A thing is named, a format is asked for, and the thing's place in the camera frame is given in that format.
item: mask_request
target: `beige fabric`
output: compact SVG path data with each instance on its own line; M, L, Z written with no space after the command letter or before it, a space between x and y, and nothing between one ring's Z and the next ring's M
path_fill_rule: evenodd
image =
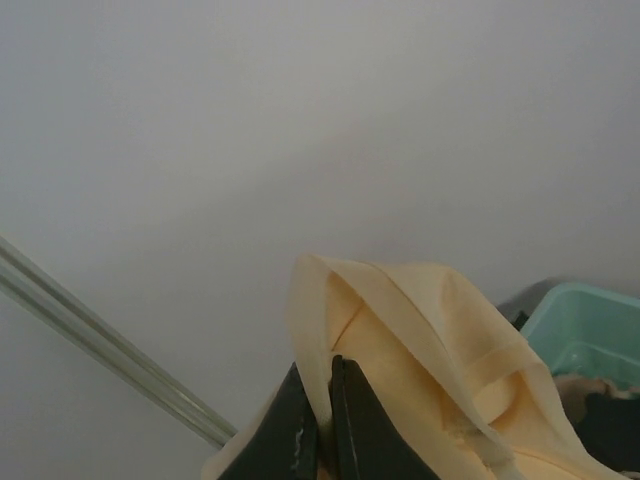
M585 452L548 369L448 267L303 256L286 318L325 445L331 358L341 354L360 364L400 434L442 480L623 478Z

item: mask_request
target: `teal plastic basket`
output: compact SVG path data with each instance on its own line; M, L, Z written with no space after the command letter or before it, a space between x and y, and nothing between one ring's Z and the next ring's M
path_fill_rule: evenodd
M521 331L554 375L640 386L640 300L580 283L551 289Z

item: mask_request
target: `white ceiling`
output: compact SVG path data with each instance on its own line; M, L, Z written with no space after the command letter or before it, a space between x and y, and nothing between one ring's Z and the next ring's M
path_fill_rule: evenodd
M237 426L295 256L640 293L640 3L5 1L0 228Z

